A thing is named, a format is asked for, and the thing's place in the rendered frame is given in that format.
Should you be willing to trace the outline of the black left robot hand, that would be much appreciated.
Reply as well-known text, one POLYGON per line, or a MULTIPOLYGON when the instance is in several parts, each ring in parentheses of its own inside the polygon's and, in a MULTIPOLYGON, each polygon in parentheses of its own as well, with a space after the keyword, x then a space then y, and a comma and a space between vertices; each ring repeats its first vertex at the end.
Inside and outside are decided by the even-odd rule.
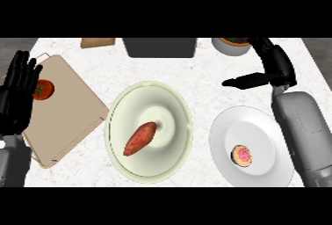
POLYGON ((43 66, 28 58, 28 51, 16 51, 10 62, 4 84, 0 86, 0 135, 22 134, 28 127, 34 91, 43 66))

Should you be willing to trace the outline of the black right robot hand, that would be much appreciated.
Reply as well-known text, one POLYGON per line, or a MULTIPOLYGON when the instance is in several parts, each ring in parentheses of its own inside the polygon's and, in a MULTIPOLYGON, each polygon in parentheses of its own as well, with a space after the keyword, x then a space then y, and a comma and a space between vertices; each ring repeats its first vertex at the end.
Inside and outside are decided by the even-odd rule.
POLYGON ((249 44, 262 61, 264 72, 255 72, 225 80, 221 85, 240 90, 270 84, 274 87, 296 85, 295 68, 290 59, 279 45, 268 38, 249 38, 249 44))

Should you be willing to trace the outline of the white bowl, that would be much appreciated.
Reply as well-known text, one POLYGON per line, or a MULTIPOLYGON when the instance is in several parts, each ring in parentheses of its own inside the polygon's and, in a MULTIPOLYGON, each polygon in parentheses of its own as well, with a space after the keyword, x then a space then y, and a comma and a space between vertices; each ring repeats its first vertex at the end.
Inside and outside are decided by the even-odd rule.
POLYGON ((214 120, 209 130, 209 151, 223 177, 233 186, 287 186, 295 167, 280 127, 258 109, 233 106, 214 120), (236 147, 252 156, 248 166, 234 163, 236 147))

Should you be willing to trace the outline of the orange sweet potato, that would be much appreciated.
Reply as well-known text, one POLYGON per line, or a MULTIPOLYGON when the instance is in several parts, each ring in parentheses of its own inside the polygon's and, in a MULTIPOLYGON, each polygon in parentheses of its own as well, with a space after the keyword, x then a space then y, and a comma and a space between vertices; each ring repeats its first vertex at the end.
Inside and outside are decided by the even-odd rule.
POLYGON ((134 131, 134 134, 125 144, 122 154, 133 155, 153 140, 156 124, 153 121, 146 122, 134 131))

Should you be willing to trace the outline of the pale green plate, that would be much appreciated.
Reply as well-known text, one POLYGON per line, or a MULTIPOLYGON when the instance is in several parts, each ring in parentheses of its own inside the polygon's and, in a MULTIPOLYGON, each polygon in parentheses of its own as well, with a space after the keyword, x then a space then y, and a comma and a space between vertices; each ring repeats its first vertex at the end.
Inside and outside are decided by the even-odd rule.
POLYGON ((138 183, 165 180, 187 158, 192 119, 175 90, 159 82, 131 85, 115 101, 104 121, 112 164, 138 183))

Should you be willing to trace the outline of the red tomato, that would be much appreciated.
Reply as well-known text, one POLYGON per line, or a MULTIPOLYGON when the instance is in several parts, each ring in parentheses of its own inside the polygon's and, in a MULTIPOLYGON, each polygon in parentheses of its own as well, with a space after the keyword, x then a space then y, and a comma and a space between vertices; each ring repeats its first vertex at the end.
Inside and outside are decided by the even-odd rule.
POLYGON ((37 88, 34 91, 34 99, 35 100, 45 100, 54 92, 54 85, 45 79, 37 80, 37 88))

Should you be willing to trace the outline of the beige cutting board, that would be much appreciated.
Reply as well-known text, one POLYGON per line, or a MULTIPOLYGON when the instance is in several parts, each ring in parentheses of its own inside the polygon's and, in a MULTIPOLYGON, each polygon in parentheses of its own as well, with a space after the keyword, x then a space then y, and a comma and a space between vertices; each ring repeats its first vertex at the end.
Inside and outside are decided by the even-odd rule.
POLYGON ((48 168, 104 121, 107 107, 59 54, 40 64, 40 78, 53 83, 54 92, 34 101, 23 137, 40 166, 48 168))

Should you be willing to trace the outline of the brown wooden block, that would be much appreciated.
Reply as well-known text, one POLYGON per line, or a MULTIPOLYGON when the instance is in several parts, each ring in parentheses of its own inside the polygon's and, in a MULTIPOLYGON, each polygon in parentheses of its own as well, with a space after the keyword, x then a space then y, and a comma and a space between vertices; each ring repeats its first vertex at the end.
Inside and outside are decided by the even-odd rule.
POLYGON ((82 38, 79 42, 81 48, 104 47, 115 44, 115 38, 82 38))

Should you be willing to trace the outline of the dark grey box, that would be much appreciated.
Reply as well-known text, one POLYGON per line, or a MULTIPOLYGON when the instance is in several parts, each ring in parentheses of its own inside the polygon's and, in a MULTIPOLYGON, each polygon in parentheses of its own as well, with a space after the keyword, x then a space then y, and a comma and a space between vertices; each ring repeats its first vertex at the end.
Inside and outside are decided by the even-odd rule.
POLYGON ((122 38, 127 54, 133 58, 192 58, 196 38, 122 38))

